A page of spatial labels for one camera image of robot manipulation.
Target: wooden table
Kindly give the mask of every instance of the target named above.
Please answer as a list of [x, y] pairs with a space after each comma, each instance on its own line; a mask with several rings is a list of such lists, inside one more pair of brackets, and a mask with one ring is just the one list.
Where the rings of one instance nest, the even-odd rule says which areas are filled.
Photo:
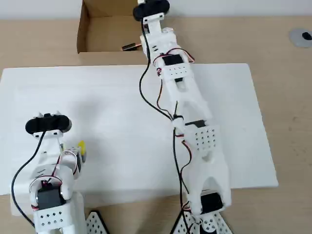
[[[266, 127], [279, 187], [233, 190], [223, 216], [236, 234], [312, 233], [312, 48], [288, 32], [312, 31], [312, 17], [171, 19], [198, 63], [246, 62]], [[0, 69], [29, 66], [145, 64], [142, 52], [76, 53], [77, 20], [0, 21]], [[34, 231], [0, 197], [0, 227]], [[101, 208], [112, 234], [169, 233], [177, 196]]]

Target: cardboard box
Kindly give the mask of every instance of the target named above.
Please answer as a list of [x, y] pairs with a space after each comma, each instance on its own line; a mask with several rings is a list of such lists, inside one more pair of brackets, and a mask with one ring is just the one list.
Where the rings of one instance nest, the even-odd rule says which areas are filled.
[[83, 0], [77, 36], [77, 52], [120, 51], [140, 43], [140, 22], [132, 16], [137, 0]]

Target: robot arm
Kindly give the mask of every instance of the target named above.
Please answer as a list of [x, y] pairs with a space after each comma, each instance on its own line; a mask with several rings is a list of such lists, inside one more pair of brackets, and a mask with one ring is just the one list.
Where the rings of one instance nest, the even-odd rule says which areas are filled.
[[[166, 8], [160, 7], [157, 13], [154, 7], [153, 13], [156, 14], [151, 14], [148, 11], [149, 4], [138, 6], [141, 18], [136, 16], [137, 10], [134, 10], [134, 15], [144, 25], [145, 32], [140, 37], [143, 51], [147, 57], [150, 56], [151, 64], [169, 93], [171, 113], [175, 113], [173, 127], [183, 137], [193, 155], [183, 173], [190, 208], [194, 215], [221, 211], [231, 204], [231, 190], [219, 126], [194, 79], [189, 62], [194, 61], [193, 57], [177, 44], [172, 28], [161, 29], [160, 21], [165, 16], [162, 10]], [[187, 114], [191, 114], [188, 121], [185, 118]], [[203, 191], [204, 185], [209, 189]], [[215, 200], [219, 205], [212, 209], [207, 205], [207, 200], [210, 200], [210, 204]]]
[[34, 210], [34, 224], [39, 234], [86, 234], [81, 194], [73, 192], [86, 161], [83, 141], [65, 149], [61, 139], [71, 128], [71, 121], [61, 114], [45, 114], [31, 119], [26, 131], [42, 139], [39, 163], [33, 171], [29, 194]]

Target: white robot bracket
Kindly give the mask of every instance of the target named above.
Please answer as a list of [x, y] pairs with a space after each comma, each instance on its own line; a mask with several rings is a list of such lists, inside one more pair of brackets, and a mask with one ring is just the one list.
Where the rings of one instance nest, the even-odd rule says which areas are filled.
[[[173, 120], [173, 127], [180, 136], [184, 136], [193, 154], [183, 173], [189, 190], [190, 208], [194, 215], [202, 214], [206, 210], [202, 207], [203, 196], [217, 193], [222, 206], [214, 211], [221, 211], [231, 204], [231, 190], [220, 128], [196, 84], [189, 61], [193, 62], [193, 57], [177, 44], [172, 28], [161, 29], [160, 21], [163, 19], [163, 13], [144, 17], [148, 43], [143, 35], [140, 39], [144, 53], [150, 54], [152, 65], [169, 93], [171, 113], [183, 117], [187, 112], [186, 105], [196, 112], [188, 122], [184, 118]], [[207, 191], [203, 191], [204, 185], [208, 186]]]

